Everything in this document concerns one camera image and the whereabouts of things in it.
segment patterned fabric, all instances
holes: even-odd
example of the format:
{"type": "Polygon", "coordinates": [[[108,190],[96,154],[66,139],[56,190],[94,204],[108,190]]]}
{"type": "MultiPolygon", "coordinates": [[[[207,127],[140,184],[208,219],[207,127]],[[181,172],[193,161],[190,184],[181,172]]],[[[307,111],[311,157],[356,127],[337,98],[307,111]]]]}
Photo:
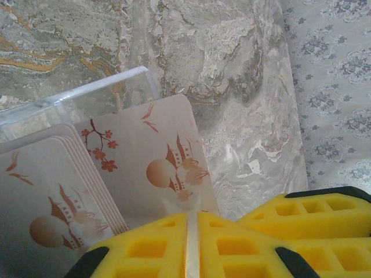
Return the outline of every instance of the patterned fabric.
{"type": "Polygon", "coordinates": [[[371,1],[282,0],[311,189],[371,193],[371,1]]]}

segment stack of cards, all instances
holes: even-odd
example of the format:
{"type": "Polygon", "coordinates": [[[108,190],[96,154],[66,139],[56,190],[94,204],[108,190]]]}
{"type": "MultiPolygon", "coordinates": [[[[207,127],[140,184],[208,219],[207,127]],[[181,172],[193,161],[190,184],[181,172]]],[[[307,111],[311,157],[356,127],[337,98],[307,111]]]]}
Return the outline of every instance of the stack of cards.
{"type": "Polygon", "coordinates": [[[218,214],[183,95],[1,145],[0,181],[0,260],[21,277],[62,276],[89,246],[128,226],[218,214]]]}
{"type": "Polygon", "coordinates": [[[128,229],[73,126],[0,153],[1,261],[19,276],[61,276],[91,245],[128,229]]]}

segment black rubber corner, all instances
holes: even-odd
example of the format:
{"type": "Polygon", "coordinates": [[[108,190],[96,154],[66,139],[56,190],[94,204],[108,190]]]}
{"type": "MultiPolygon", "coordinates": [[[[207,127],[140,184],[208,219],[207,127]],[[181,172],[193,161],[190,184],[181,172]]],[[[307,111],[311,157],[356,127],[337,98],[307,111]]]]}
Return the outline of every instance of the black rubber corner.
{"type": "Polygon", "coordinates": [[[343,186],[343,187],[334,187],[334,188],[326,188],[326,189],[317,189],[317,190],[311,190],[311,191],[293,192],[293,193],[287,194],[285,198],[299,198],[299,197],[324,195],[324,194],[331,194],[331,193],[339,193],[339,194],[343,194],[347,196],[356,197],[356,198],[365,200],[371,204],[371,195],[353,186],[343,186]]]}
{"type": "Polygon", "coordinates": [[[294,278],[320,278],[300,254],[284,247],[275,250],[294,278]]]}
{"type": "Polygon", "coordinates": [[[85,253],[64,278],[90,278],[109,250],[108,247],[99,247],[85,253]]]}

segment plastic case lid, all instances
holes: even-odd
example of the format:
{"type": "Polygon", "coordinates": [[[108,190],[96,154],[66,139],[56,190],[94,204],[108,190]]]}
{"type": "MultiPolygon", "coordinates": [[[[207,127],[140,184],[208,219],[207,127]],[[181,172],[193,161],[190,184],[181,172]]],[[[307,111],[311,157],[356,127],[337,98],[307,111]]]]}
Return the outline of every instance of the plastic case lid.
{"type": "Polygon", "coordinates": [[[0,143],[59,123],[79,123],[161,98],[146,67],[137,67],[0,112],[0,143]]]}

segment gray marble slab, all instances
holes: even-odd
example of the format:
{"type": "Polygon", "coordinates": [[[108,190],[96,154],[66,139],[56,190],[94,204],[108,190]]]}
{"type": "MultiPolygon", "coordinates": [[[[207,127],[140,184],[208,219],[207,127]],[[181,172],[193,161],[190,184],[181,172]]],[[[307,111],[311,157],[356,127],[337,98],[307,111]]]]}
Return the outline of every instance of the gray marble slab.
{"type": "Polygon", "coordinates": [[[223,216],[307,189],[278,0],[4,0],[0,109],[148,67],[192,103],[223,216]]]}

